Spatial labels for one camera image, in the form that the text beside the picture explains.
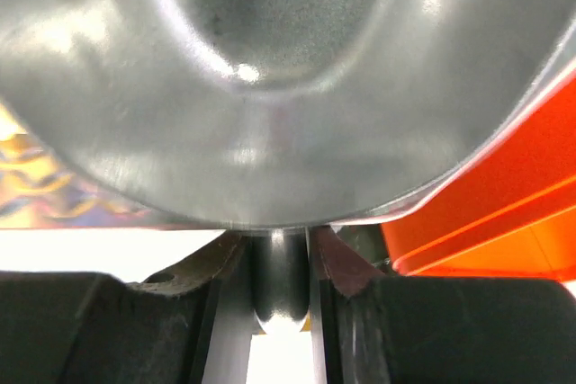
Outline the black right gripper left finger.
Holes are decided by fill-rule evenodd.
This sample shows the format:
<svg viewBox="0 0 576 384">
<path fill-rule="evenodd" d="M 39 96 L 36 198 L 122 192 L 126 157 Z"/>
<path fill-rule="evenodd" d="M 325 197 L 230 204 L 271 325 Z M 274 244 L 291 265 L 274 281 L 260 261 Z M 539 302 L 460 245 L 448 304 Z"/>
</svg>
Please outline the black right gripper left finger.
<svg viewBox="0 0 576 384">
<path fill-rule="evenodd" d="M 224 233 L 125 283 L 96 272 L 3 272 L 4 383 L 242 383 L 246 241 Z"/>
</svg>

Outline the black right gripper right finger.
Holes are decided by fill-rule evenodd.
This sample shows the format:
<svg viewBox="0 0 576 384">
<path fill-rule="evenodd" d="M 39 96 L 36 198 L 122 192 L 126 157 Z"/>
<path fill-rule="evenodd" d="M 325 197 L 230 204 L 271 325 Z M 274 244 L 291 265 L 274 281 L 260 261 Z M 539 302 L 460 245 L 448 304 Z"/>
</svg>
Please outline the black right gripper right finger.
<svg viewBox="0 0 576 384">
<path fill-rule="evenodd" d="M 572 383 L 575 299 L 542 279 L 387 275 L 310 232 L 318 383 Z"/>
</svg>

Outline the pink star candy tin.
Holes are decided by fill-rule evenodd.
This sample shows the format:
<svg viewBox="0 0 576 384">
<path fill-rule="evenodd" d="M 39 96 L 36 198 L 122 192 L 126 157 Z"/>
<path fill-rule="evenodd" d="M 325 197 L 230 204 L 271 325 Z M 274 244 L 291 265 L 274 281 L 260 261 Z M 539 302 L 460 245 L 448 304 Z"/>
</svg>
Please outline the pink star candy tin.
<svg viewBox="0 0 576 384">
<path fill-rule="evenodd" d="M 1 109 L 1 228 L 206 229 L 127 201 L 63 166 Z"/>
</svg>

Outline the orange candy tin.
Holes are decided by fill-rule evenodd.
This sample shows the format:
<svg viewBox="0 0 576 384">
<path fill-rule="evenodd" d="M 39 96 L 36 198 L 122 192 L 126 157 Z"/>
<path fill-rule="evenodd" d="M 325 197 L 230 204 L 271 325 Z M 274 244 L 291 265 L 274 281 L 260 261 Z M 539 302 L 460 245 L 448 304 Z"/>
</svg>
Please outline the orange candy tin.
<svg viewBox="0 0 576 384">
<path fill-rule="evenodd" d="M 403 275 L 575 279 L 575 84 L 415 213 L 382 224 Z"/>
</svg>

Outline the silver metal scoop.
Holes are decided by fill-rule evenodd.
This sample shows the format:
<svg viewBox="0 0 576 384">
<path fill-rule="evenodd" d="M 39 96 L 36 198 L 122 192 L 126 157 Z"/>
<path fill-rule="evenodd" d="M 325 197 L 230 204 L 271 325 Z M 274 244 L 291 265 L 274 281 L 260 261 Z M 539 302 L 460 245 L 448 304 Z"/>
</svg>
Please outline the silver metal scoop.
<svg viewBox="0 0 576 384">
<path fill-rule="evenodd" d="M 1 99 L 69 169 L 261 230 L 256 316 L 309 307 L 296 228 L 421 208 L 575 59 L 575 0 L 1 0 Z"/>
</svg>

